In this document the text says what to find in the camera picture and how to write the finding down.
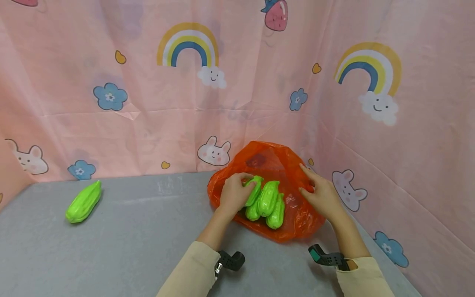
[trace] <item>pink fabric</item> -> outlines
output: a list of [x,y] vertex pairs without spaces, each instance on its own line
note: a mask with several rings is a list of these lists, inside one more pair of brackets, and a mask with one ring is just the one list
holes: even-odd
[[469,295],[474,13],[471,0],[0,1],[0,209],[30,181],[216,170],[271,141],[334,181],[422,295]]

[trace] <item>wrist strap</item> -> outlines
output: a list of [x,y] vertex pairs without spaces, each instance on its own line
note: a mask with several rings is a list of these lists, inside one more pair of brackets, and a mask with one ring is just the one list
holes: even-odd
[[231,257],[228,253],[223,250],[220,250],[219,255],[221,256],[216,263],[214,276],[215,279],[218,279],[218,275],[221,272],[222,268],[226,268],[232,271],[238,271],[243,266],[246,258],[241,252],[235,252]]
[[338,269],[341,271],[350,271],[348,263],[346,263],[345,256],[342,253],[326,254],[319,244],[314,244],[309,247],[308,252],[317,264],[325,266],[338,266]]

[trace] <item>orange plastic bag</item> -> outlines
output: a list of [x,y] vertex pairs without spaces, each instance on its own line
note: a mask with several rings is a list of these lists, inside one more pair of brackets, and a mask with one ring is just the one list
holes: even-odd
[[299,164],[304,162],[290,148],[268,142],[251,141],[224,169],[216,172],[208,183],[208,196],[211,205],[219,206],[219,198],[224,181],[237,172],[259,175],[265,182],[280,181],[279,192],[284,193],[285,216],[283,225],[272,230],[265,218],[255,222],[245,216],[245,209],[238,212],[234,220],[254,232],[277,242],[293,238],[305,238],[315,233],[325,222],[309,202],[298,191],[299,187],[312,192],[313,189]]

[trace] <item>gray table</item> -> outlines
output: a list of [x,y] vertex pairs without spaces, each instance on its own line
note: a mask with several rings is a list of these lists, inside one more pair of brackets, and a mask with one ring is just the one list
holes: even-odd
[[[0,296],[154,297],[211,217],[212,172],[105,179],[103,197],[82,224],[64,217],[91,181],[35,184],[0,213]],[[420,296],[360,228],[396,296]],[[325,224],[305,242],[276,244],[232,223],[223,249],[246,263],[225,271],[209,296],[342,296],[334,270],[307,247],[337,250]]]

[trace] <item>rainbow print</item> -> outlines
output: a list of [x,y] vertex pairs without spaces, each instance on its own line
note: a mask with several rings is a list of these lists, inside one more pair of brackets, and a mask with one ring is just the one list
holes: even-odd
[[353,69],[364,69],[370,75],[368,91],[394,97],[401,82],[401,61],[388,46],[362,42],[349,48],[338,62],[335,80],[342,84]]
[[176,67],[178,55],[185,48],[195,49],[201,66],[219,66],[218,44],[208,27],[199,23],[180,23],[163,36],[157,52],[157,65]]

